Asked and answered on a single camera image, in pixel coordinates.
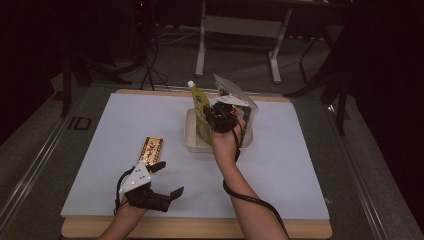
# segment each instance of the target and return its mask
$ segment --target white tray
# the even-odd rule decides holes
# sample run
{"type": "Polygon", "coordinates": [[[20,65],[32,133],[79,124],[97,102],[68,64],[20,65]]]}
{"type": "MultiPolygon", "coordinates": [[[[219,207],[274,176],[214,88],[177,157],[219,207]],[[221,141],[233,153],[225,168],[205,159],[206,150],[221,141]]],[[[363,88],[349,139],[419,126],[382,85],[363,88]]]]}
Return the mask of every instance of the white tray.
{"type": "MultiPolygon", "coordinates": [[[[194,108],[187,110],[184,136],[187,149],[190,152],[212,152],[212,147],[196,133],[196,114],[194,108]]],[[[253,134],[251,136],[250,139],[245,138],[243,140],[243,147],[240,148],[240,154],[243,154],[249,148],[253,141],[253,134]]]]}

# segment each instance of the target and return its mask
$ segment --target table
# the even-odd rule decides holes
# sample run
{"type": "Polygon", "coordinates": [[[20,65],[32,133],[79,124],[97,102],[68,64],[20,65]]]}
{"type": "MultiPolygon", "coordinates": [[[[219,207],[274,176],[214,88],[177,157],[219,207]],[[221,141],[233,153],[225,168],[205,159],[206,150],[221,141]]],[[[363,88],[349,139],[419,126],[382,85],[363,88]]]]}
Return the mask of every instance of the table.
{"type": "Polygon", "coordinates": [[[206,32],[220,32],[229,34],[241,34],[248,36],[276,38],[275,47],[269,51],[269,62],[272,72],[272,78],[275,84],[281,83],[281,76],[277,62],[277,56],[280,51],[293,8],[296,5],[312,5],[321,7],[349,7],[346,4],[329,3],[326,0],[268,0],[260,1],[257,4],[274,4],[278,6],[288,6],[285,10],[284,19],[281,22],[264,21],[253,19],[241,19],[221,16],[211,16],[206,14],[206,0],[202,1],[201,21],[200,21],[200,44],[197,55],[196,71],[197,77],[203,76],[205,62],[205,34],[206,32]]]}
{"type": "MultiPolygon", "coordinates": [[[[148,92],[148,91],[137,91],[137,90],[120,90],[118,91],[118,93],[191,98],[191,95],[185,92],[170,93],[170,92],[148,92]]],[[[255,101],[263,101],[263,102],[281,102],[281,103],[288,102],[287,99],[285,98],[270,98],[270,97],[252,97],[252,98],[255,101]]],[[[62,234],[68,238],[96,237],[101,232],[104,231],[104,229],[110,224],[111,220],[112,220],[111,216],[67,216],[62,227],[62,234]]],[[[296,220],[285,220],[284,223],[290,237],[292,238],[326,239],[326,238],[329,238],[332,234],[331,226],[328,219],[319,219],[319,220],[296,219],[296,220]]],[[[243,235],[238,226],[237,220],[234,218],[143,217],[142,221],[137,226],[137,228],[131,233],[130,237],[136,237],[136,238],[227,238],[228,239],[228,238],[243,238],[243,235]]]]}

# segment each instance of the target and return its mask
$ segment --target person's right arm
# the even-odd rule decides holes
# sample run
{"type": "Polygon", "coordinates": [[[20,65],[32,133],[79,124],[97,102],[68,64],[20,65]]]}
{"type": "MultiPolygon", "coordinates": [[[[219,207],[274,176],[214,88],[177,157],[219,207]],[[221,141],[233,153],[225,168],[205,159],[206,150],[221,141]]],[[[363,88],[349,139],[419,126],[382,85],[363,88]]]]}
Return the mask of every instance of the person's right arm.
{"type": "MultiPolygon", "coordinates": [[[[240,139],[240,126],[235,131],[240,139]]],[[[231,191],[259,198],[235,163],[236,143],[231,131],[213,132],[213,150],[218,167],[231,191]]],[[[256,203],[231,197],[234,211],[246,239],[288,239],[275,215],[256,203]]]]}

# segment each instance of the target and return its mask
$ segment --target white cap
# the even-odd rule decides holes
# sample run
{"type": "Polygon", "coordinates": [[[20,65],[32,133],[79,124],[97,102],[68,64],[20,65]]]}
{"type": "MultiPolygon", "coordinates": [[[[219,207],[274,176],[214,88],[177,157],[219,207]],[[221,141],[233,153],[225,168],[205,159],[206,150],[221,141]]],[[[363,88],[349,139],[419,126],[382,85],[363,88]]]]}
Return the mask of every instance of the white cap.
{"type": "Polygon", "coordinates": [[[196,86],[193,81],[189,81],[187,83],[187,85],[188,85],[189,88],[192,88],[192,87],[196,86]]]}

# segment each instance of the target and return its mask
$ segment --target person's right hand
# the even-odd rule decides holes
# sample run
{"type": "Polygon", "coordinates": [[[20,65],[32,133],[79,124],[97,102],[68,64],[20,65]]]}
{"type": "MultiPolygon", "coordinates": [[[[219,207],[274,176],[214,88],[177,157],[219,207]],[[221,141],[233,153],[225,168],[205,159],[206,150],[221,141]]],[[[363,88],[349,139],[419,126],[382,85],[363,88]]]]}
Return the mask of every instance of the person's right hand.
{"type": "MultiPolygon", "coordinates": [[[[242,118],[238,118],[239,123],[244,128],[246,122],[242,118]]],[[[238,142],[241,140],[242,129],[237,124],[234,127],[238,142]]],[[[212,147],[215,159],[220,167],[228,164],[235,164],[235,157],[237,152],[236,139],[232,131],[226,133],[219,133],[212,131],[212,147]]]]}

